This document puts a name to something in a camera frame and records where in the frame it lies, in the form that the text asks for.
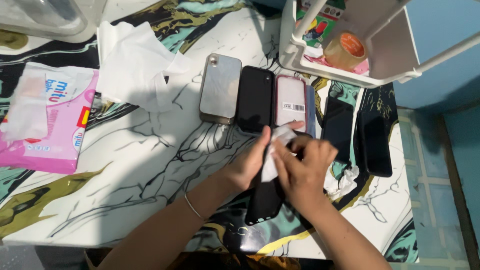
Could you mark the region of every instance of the silver bangle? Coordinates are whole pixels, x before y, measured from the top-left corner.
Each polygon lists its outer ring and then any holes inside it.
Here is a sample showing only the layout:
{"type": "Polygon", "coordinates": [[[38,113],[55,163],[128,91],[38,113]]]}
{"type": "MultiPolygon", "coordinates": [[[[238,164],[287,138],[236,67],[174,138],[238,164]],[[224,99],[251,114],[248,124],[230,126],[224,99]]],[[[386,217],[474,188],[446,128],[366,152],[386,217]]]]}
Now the silver bangle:
{"type": "Polygon", "coordinates": [[[185,192],[185,194],[184,194],[184,197],[185,197],[185,200],[187,201],[188,205],[190,206],[190,208],[193,210],[193,212],[194,212],[195,214],[197,214],[197,216],[198,216],[201,220],[205,221],[206,219],[205,219],[204,217],[202,217],[202,216],[195,210],[195,208],[193,208],[192,204],[190,203],[190,201],[189,201],[188,198],[187,198],[187,193],[186,193],[186,192],[185,192]]]}

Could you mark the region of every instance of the cardboard box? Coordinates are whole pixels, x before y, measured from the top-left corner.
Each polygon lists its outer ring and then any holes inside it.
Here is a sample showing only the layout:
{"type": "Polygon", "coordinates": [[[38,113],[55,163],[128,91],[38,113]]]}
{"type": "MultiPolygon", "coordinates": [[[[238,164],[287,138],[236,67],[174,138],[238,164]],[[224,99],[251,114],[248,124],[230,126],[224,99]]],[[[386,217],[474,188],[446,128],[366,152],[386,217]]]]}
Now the cardboard box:
{"type": "MultiPolygon", "coordinates": [[[[297,11],[296,26],[300,24],[313,0],[302,0],[302,6],[297,11]]],[[[312,21],[303,35],[307,46],[318,48],[322,41],[330,34],[335,23],[345,11],[344,0],[328,0],[312,21]]]]}

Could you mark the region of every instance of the white marble pattern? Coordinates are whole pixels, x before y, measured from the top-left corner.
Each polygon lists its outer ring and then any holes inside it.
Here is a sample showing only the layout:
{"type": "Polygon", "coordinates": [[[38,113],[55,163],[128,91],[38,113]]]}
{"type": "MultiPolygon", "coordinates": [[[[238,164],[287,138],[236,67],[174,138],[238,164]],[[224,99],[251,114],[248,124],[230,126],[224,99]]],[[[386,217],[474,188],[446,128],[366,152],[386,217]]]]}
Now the white marble pattern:
{"type": "MultiPolygon", "coordinates": [[[[80,190],[49,203],[40,214],[55,216],[12,233],[3,242],[113,244],[168,201],[183,195],[185,188],[192,189],[248,147],[253,139],[240,135],[235,126],[203,123],[198,118],[204,61],[215,52],[239,58],[243,66],[293,75],[272,62],[278,51],[279,25],[280,19],[266,20],[249,8],[225,15],[185,53],[193,60],[190,71],[170,78],[174,109],[161,114],[137,109],[89,130],[77,172],[105,170],[80,190]]],[[[322,109],[325,100],[322,97],[322,109]]],[[[389,244],[397,221],[404,218],[404,209],[411,208],[398,124],[392,132],[390,150],[394,175],[375,177],[366,196],[342,212],[379,250],[389,244]]],[[[9,198],[63,176],[35,172],[9,198]]],[[[315,234],[293,240],[270,255],[281,254],[325,258],[315,234]]]]}

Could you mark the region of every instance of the marble table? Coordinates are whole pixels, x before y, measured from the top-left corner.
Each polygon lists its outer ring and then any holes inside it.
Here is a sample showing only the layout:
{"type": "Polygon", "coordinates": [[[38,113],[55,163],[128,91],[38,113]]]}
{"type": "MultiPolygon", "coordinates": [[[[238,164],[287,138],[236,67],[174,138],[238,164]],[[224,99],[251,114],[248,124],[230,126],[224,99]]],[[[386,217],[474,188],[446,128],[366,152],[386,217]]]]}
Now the marble table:
{"type": "MultiPolygon", "coordinates": [[[[97,94],[75,175],[0,168],[2,242],[113,246],[249,147],[254,138],[239,134],[236,126],[199,119],[204,61],[215,52],[239,58],[244,66],[305,79],[317,93],[317,137],[327,96],[349,102],[356,111],[376,111],[386,119],[393,176],[373,177],[359,170],[355,163],[357,140],[353,137],[351,166],[333,163],[326,183],[335,207],[388,261],[416,261],[417,243],[392,84],[363,89],[283,69],[277,61],[280,15],[277,10],[242,0],[164,0],[117,20],[115,23],[133,25],[150,22],[167,48],[193,60],[187,74],[168,81],[173,110],[157,114],[127,103],[103,105],[97,94]]],[[[98,68],[96,37],[79,44],[51,41],[20,54],[0,55],[0,119],[28,61],[98,68]]],[[[276,218],[245,225],[251,193],[226,201],[186,250],[328,257],[312,226],[288,203],[276,218]]]]}

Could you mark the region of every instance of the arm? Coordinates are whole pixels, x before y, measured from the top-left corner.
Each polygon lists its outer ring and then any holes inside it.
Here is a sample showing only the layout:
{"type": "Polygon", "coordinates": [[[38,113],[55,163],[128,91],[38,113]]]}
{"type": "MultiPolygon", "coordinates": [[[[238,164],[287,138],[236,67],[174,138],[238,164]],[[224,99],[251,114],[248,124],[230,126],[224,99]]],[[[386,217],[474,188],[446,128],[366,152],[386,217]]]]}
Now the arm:
{"type": "Polygon", "coordinates": [[[329,142],[297,137],[293,152],[303,149],[304,159],[293,157],[275,141],[278,177],[292,205],[316,229],[339,269],[391,269],[382,254],[348,222],[323,194],[325,175],[337,154],[329,142]]]}
{"type": "MultiPolygon", "coordinates": [[[[210,217],[232,192],[247,190],[262,166],[269,141],[270,128],[265,127],[248,151],[188,192],[193,208],[202,217],[210,217]]],[[[177,198],[128,234],[98,269],[164,269],[184,250],[203,223],[185,198],[177,198]]]]}

